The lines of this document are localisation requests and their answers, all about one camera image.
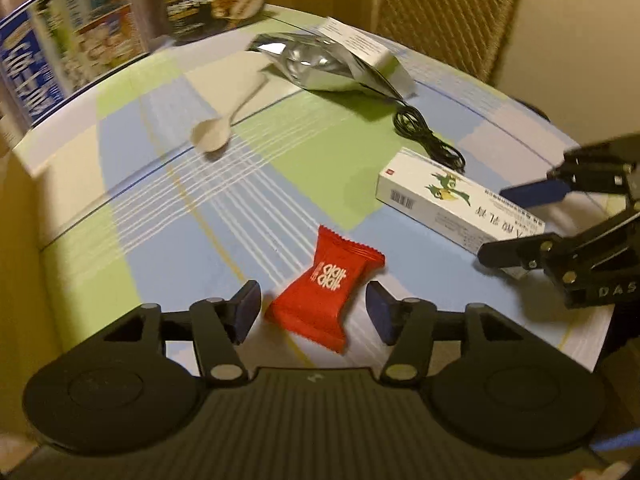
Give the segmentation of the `blue milk carton box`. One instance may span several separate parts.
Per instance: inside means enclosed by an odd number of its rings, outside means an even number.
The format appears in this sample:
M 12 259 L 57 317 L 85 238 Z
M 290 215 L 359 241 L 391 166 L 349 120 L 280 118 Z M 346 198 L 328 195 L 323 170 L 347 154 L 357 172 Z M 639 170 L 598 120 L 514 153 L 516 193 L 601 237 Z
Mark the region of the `blue milk carton box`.
M 1 78 L 29 127 L 148 53 L 134 0 L 27 0 L 1 20 Z

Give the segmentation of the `beige plastic spoon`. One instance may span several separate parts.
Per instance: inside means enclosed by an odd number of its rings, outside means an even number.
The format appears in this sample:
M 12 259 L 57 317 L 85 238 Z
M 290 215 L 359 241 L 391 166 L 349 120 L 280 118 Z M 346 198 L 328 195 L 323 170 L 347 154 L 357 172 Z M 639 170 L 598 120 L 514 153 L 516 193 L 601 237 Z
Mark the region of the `beige plastic spoon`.
M 204 120 L 192 128 L 190 141 L 194 148 L 203 154 L 224 148 L 230 140 L 233 117 L 266 82 L 267 77 L 262 72 L 245 78 L 236 89 L 235 97 L 222 108 L 217 118 Z

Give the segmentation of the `red candy wrapper packet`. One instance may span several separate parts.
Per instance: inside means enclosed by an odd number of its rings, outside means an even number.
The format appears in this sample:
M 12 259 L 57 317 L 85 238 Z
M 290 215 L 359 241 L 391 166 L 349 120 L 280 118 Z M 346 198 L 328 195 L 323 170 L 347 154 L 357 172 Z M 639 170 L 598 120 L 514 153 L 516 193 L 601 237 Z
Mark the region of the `red candy wrapper packet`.
M 361 280 L 384 266 L 382 252 L 319 226 L 311 267 L 271 301 L 266 318 L 342 353 L 347 344 L 342 310 Z

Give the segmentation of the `black instant rice bowl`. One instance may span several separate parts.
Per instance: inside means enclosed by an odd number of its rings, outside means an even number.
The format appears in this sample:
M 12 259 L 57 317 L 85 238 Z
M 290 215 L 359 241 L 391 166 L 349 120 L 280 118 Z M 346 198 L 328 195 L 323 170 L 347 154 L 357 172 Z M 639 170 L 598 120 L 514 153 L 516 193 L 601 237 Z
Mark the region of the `black instant rice bowl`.
M 254 21 L 267 0 L 163 0 L 166 32 L 179 44 L 198 41 Z

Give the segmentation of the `woven wicker chair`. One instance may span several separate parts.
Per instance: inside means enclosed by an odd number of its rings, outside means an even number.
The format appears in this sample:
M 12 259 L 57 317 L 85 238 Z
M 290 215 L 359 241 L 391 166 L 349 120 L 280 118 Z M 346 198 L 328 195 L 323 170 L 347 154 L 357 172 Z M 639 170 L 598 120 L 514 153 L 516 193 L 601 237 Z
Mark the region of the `woven wicker chair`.
M 489 82 L 518 0 L 380 0 L 375 32 Z

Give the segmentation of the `checked blue green tablecloth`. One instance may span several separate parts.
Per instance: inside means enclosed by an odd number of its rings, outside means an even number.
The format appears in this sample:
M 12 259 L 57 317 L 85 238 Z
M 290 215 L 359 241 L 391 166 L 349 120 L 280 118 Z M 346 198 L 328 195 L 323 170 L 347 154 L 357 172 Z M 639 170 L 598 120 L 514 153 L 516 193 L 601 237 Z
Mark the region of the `checked blue green tablecloth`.
M 255 25 L 163 47 L 18 144 L 38 185 L 41 257 L 63 347 L 144 302 L 182 310 L 248 280 L 277 296 L 308 268 L 327 226 L 385 255 L 380 280 L 392 294 L 444 310 L 490 304 L 593 367 L 609 308 L 568 310 L 544 274 L 514 280 L 484 269 L 376 199 L 378 174 L 406 146 L 390 104 L 316 96 L 271 76 L 236 116 L 224 154 L 194 151 L 191 129 L 230 100 L 250 40 L 316 23 L 277 8 Z

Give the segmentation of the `white green medicine box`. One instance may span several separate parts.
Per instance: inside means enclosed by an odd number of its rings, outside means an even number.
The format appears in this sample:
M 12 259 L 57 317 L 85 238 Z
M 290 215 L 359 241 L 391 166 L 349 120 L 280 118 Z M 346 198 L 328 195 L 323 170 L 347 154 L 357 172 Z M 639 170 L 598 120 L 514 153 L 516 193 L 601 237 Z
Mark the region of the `white green medicine box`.
M 378 74 L 393 90 L 394 96 L 405 101 L 416 94 L 416 84 L 393 52 L 365 32 L 335 18 L 326 18 L 318 32 L 359 58 Z

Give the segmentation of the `silver foil pouch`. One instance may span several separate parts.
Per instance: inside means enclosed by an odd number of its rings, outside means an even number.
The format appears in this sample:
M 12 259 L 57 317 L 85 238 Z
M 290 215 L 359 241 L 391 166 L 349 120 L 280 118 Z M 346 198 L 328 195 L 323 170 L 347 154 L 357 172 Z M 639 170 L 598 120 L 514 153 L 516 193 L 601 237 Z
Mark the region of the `silver foil pouch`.
M 265 55 L 292 84 L 304 90 L 362 92 L 404 102 L 369 66 L 321 34 L 259 34 L 248 48 Z

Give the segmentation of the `white ointment tube box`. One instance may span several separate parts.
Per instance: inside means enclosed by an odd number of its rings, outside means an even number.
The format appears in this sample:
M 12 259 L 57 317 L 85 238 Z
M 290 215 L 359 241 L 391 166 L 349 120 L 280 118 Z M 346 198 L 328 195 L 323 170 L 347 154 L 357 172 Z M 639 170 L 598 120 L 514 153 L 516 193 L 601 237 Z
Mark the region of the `white ointment tube box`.
M 473 255 L 486 243 L 539 235 L 546 226 L 483 185 L 408 148 L 378 174 L 375 196 Z

